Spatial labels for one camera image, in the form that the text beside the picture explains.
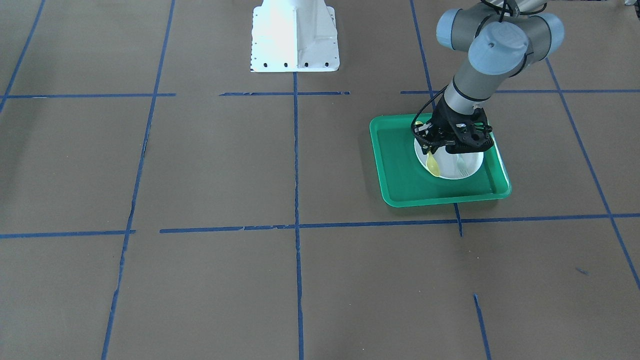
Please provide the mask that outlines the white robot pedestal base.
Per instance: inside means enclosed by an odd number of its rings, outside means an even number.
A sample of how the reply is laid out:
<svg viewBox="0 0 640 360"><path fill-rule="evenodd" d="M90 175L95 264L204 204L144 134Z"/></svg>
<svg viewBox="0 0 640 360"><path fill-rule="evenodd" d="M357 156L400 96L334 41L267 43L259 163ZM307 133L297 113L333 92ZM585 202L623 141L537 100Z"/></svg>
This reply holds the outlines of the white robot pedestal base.
<svg viewBox="0 0 640 360"><path fill-rule="evenodd" d="M336 12L324 0L264 0L253 9L251 36L251 72L340 68Z"/></svg>

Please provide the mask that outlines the pale green plastic fork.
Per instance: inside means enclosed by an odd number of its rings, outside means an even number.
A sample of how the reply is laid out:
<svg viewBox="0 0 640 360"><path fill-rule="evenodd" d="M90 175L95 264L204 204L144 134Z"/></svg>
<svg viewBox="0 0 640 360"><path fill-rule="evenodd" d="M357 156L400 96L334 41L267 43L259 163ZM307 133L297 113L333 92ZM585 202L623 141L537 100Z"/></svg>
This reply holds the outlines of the pale green plastic fork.
<svg viewBox="0 0 640 360"><path fill-rule="evenodd" d="M466 161L464 160L461 153L457 153L456 155L455 166L457 167L459 175L462 179L470 176Z"/></svg>

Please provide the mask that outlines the yellow plastic spoon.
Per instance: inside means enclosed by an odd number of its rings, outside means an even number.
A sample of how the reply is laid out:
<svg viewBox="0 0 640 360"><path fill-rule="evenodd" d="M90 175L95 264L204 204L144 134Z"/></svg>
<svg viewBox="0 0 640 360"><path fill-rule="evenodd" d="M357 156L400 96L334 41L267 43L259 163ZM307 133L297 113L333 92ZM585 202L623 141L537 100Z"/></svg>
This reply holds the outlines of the yellow plastic spoon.
<svg viewBox="0 0 640 360"><path fill-rule="evenodd" d="M427 145L424 141L423 135L426 134L426 130L430 127L430 123L423 123L422 121L415 120L413 122L413 132L414 132L414 145L416 145L416 149L420 148L420 150L416 150L416 156L421 161L421 164L424 168L434 177L441 176L441 169L438 165L437 160L432 153L432 148Z"/></svg>

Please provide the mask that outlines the green plastic tray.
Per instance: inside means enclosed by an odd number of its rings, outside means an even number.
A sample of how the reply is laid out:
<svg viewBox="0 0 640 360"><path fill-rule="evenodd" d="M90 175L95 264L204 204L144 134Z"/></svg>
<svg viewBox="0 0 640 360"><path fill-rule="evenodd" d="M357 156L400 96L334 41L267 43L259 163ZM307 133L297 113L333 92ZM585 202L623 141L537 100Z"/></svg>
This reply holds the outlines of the green plastic tray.
<svg viewBox="0 0 640 360"><path fill-rule="evenodd" d="M375 166L384 201L395 208L488 201L507 198L512 185L494 146L484 152L482 166L467 178L435 177L416 155L410 130L413 114L375 117L369 125Z"/></svg>

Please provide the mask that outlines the white round plate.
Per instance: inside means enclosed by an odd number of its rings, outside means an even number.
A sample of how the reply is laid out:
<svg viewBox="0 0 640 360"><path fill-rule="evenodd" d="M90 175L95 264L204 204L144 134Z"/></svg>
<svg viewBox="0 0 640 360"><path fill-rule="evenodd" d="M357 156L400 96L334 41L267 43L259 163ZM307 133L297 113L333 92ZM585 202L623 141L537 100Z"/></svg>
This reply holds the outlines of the white round plate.
<svg viewBox="0 0 640 360"><path fill-rule="evenodd" d="M468 177L470 177L480 170L484 160L484 152L462 153L462 157L467 164L468 172L470 173ZM435 152L434 158L439 165L441 173L439 178L445 180L462 179L457 169L457 154L448 153L442 146Z"/></svg>

